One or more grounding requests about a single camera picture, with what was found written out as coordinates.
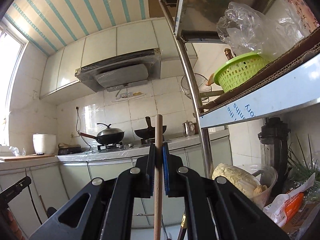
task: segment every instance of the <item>cutting board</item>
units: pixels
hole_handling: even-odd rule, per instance
[[[0,160],[5,162],[12,162],[12,161],[24,161],[24,160],[33,160],[33,159],[40,159],[40,158],[49,158],[54,157],[54,155],[26,155],[26,156],[0,156]]]

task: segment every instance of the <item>countertop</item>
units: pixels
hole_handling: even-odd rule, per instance
[[[209,138],[210,138],[210,141],[213,141],[219,138],[226,137],[228,135],[229,135],[229,130],[225,129],[222,131],[209,133]],[[175,149],[180,149],[184,147],[190,147],[197,144],[200,144],[198,135],[193,135],[190,137],[183,136],[183,137],[171,139],[171,141],[168,142],[168,147],[169,147],[169,150],[175,150]],[[133,148],[118,150],[114,152],[107,152],[107,153],[94,153],[94,154],[80,153],[80,154],[74,154],[74,155],[59,155],[59,156],[52,156],[50,158],[14,161],[14,162],[0,161],[0,171],[24,169],[26,167],[35,167],[35,166],[57,163],[57,162],[63,162],[63,163],[91,162],[91,161],[112,160],[112,159],[119,159],[119,158],[134,158],[138,156],[147,155],[148,153],[149,153],[148,146],[143,148],[134,146]]]

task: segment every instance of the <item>green plastic basket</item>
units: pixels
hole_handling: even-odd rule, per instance
[[[228,60],[213,76],[213,81],[224,92],[232,90],[253,77],[269,61],[255,52],[249,52]]]

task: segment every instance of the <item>striped ceiling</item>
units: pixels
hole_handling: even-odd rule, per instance
[[[97,31],[149,18],[148,0],[15,0],[5,17],[46,55]]]

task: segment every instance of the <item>stainless steel pitcher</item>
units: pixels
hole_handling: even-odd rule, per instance
[[[196,133],[195,125],[192,122],[186,121],[182,125],[183,125],[183,135],[184,136],[195,135],[195,133]]]

